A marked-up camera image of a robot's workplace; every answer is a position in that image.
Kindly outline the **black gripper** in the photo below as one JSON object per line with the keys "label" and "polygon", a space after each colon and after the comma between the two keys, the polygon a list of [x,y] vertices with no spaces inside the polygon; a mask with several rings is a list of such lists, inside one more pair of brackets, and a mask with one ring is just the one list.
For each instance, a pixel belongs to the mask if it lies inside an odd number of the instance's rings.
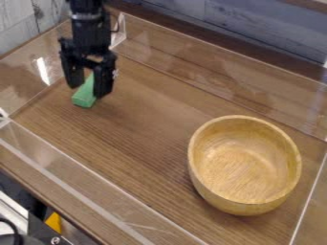
{"label": "black gripper", "polygon": [[93,69],[93,95],[97,99],[111,93],[116,71],[116,54],[109,51],[108,37],[58,38],[61,67],[71,88],[84,82],[83,68]]}

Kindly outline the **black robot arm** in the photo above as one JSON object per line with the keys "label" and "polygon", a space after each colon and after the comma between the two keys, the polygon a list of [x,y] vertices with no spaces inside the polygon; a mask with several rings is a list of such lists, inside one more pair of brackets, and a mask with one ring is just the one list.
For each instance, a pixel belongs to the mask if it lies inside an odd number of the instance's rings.
{"label": "black robot arm", "polygon": [[71,8],[72,37],[60,37],[60,59],[71,88],[84,81],[84,69],[93,72],[92,93],[100,99],[112,92],[116,54],[111,45],[111,16],[104,0],[67,0]]}

